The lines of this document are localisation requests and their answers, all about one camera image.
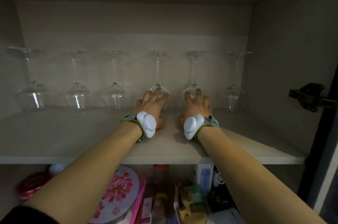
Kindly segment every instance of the cabinet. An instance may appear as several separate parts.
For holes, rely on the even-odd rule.
[[[100,53],[108,47],[125,52],[117,59],[118,81],[132,92],[131,103],[155,84],[149,51],[168,52],[161,57],[160,74],[161,84],[172,93],[164,113],[167,124],[153,139],[136,144],[123,163],[210,163],[201,145],[186,141],[177,125],[183,107],[179,95],[192,79],[192,58],[186,52],[205,50],[197,84],[210,96],[223,131],[262,164],[285,165],[268,167],[277,177],[299,181],[299,171],[291,165],[302,172],[316,150],[312,143],[325,111],[308,112],[287,95],[309,82],[324,84],[323,94],[328,94],[338,63],[337,7],[336,0],[0,0],[0,164],[68,163],[116,128],[128,111],[107,111],[99,95],[112,82],[109,61]],[[20,110],[13,94],[25,84],[24,69],[6,54],[8,46],[43,50],[32,56],[32,65],[37,80],[51,89],[53,108]],[[57,49],[71,47],[87,52],[79,78],[93,92],[93,108],[85,115],[63,111],[61,93],[73,83],[72,70]],[[233,79],[226,52],[246,50],[253,54],[247,56],[241,86],[250,102],[243,114],[229,116],[218,97]],[[323,136],[320,155],[326,140]],[[330,148],[336,145],[333,140]],[[329,167],[337,168],[335,154],[326,156],[331,165],[313,173],[311,184],[318,175],[330,179]],[[320,160],[308,168],[317,169]],[[320,191],[314,192],[315,202],[323,196]]]

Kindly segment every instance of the forearm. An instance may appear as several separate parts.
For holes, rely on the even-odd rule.
[[[49,181],[25,205],[45,212],[61,224],[87,223],[120,162],[141,136],[136,122],[124,122]]]
[[[220,171],[247,223],[325,223],[219,128],[202,127],[198,139]]]

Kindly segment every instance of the wristband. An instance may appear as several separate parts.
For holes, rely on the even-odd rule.
[[[201,114],[197,114],[193,117],[189,117],[184,122],[184,135],[187,140],[195,140],[198,141],[196,134],[202,126],[211,125],[219,127],[218,121],[213,116],[208,116],[208,118],[204,118]]]
[[[151,138],[155,134],[156,120],[152,115],[148,115],[147,112],[141,111],[137,115],[128,115],[122,118],[121,123],[125,121],[137,122],[143,131],[143,135],[137,141],[143,141],[144,136]]]

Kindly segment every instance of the wine glass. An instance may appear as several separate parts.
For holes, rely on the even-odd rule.
[[[25,88],[15,93],[17,103],[23,110],[44,109],[50,103],[50,91],[46,86],[35,80],[32,66],[29,62],[30,55],[34,50],[24,47],[8,47],[8,49],[18,51],[25,57],[29,72],[29,83]]]
[[[170,91],[168,91],[166,88],[164,88],[160,83],[159,83],[159,60],[161,55],[165,53],[165,51],[152,51],[156,57],[156,84],[149,89],[149,91],[154,92],[157,87],[161,87],[161,92],[159,93],[159,97],[162,97],[165,93],[168,93],[170,95]]]
[[[233,84],[221,91],[221,98],[225,110],[230,113],[239,113],[243,110],[247,98],[247,93],[237,85],[239,78],[240,64],[244,65],[245,55],[251,52],[228,52],[236,58],[236,70]]]
[[[73,68],[74,68],[74,79],[75,84],[69,88],[64,95],[65,104],[69,107],[69,110],[72,111],[83,111],[88,108],[88,105],[91,100],[90,90],[85,86],[81,85],[77,76],[76,69],[76,55],[83,51],[78,49],[62,49],[66,53],[70,54],[72,57]]]
[[[197,68],[197,61],[198,61],[198,57],[205,53],[205,51],[190,51],[189,53],[192,53],[194,56],[194,65],[193,65],[193,83],[190,87],[188,87],[187,89],[183,90],[181,92],[181,98],[184,99],[184,95],[186,93],[186,91],[188,91],[190,93],[190,97],[192,99],[192,101],[195,101],[195,96],[196,96],[196,89],[197,89],[197,85],[196,85],[196,68]]]
[[[127,108],[129,106],[130,93],[116,81],[115,57],[118,54],[117,50],[101,49],[108,51],[112,59],[112,86],[102,92],[104,104],[112,108]]]

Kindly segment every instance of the wine glass stem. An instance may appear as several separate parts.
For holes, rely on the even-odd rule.
[[[112,80],[113,80],[113,84],[117,84],[117,81],[116,81],[116,68],[115,68],[115,54],[112,53],[110,54],[111,58],[112,58]]]
[[[239,73],[239,60],[240,60],[240,57],[236,57],[236,71],[234,73],[234,82],[233,82],[233,85],[236,85],[236,79],[238,78],[238,73]]]
[[[25,53],[25,57],[26,57],[26,62],[27,62],[27,66],[28,66],[28,71],[29,71],[29,80],[32,84],[35,84],[36,81],[35,81],[35,77],[34,77],[34,74],[33,74],[33,70],[32,70],[32,66],[30,65],[30,62],[29,62],[29,53],[26,52]]]
[[[193,69],[193,85],[196,85],[196,68],[197,68],[198,55],[194,55],[194,69]]]
[[[72,61],[73,61],[73,68],[74,68],[74,78],[75,78],[75,85],[79,85],[80,82],[77,78],[77,69],[76,69],[76,63],[75,63],[75,53],[72,53]]]
[[[156,84],[159,85],[159,55],[156,55]]]

